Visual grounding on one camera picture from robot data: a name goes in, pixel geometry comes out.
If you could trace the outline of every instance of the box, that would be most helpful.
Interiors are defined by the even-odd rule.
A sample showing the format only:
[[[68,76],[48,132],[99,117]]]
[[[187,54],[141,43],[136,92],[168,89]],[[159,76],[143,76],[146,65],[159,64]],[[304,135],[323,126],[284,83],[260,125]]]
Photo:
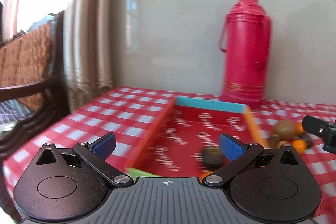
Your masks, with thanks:
[[[177,96],[138,145],[126,170],[133,179],[198,177],[207,171],[201,163],[204,146],[218,145],[219,136],[229,133],[266,148],[259,130],[247,105]]]

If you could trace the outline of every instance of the screw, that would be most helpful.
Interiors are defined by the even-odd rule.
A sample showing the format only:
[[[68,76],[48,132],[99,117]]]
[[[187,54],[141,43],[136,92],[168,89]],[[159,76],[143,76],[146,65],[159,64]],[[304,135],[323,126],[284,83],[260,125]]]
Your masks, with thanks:
[[[114,177],[113,181],[118,184],[127,183],[130,181],[130,177],[126,175],[118,175]]]
[[[205,180],[209,183],[219,183],[222,181],[222,178],[218,175],[209,175]]]

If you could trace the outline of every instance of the wooden chair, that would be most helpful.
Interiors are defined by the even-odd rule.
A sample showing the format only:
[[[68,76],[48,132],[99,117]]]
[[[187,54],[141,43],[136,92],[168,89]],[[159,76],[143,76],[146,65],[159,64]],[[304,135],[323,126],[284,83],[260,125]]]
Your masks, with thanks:
[[[43,25],[34,23],[34,30],[0,48],[0,102],[17,99],[33,111],[0,138],[1,170],[3,161],[18,148],[70,113],[63,70],[63,16],[64,11]],[[46,30],[50,35],[43,35]],[[29,58],[38,62],[32,65]],[[3,172],[0,206],[14,220],[21,220],[7,192]]]

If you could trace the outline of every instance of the red and white tablecloth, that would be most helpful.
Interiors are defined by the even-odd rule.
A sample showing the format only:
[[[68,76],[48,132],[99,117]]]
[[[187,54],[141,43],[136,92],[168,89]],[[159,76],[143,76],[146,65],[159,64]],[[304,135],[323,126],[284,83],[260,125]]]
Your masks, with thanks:
[[[10,195],[25,168],[39,148],[52,142],[58,148],[72,147],[82,141],[93,142],[107,132],[117,138],[115,151],[106,160],[124,170],[132,150],[142,139],[160,111],[172,102],[175,95],[219,100],[218,96],[162,90],[118,88],[99,97],[72,113],[22,146],[4,162],[3,171]],[[261,134],[267,137],[279,120],[301,121],[305,115],[328,122],[336,119],[336,106],[325,104],[287,103],[266,101],[261,110],[254,112]],[[315,214],[319,224],[336,223],[336,155],[323,150],[323,142],[315,137],[314,146],[302,155],[322,190],[322,201]]]

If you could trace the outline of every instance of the gray ribbed plate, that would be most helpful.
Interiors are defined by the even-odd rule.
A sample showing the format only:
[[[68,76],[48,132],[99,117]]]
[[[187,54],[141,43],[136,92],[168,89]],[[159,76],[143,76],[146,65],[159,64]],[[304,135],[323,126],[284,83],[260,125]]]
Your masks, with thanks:
[[[33,224],[25,220],[22,224]],[[259,223],[238,212],[220,189],[197,178],[139,178],[112,191],[92,214],[72,224],[245,224]]]

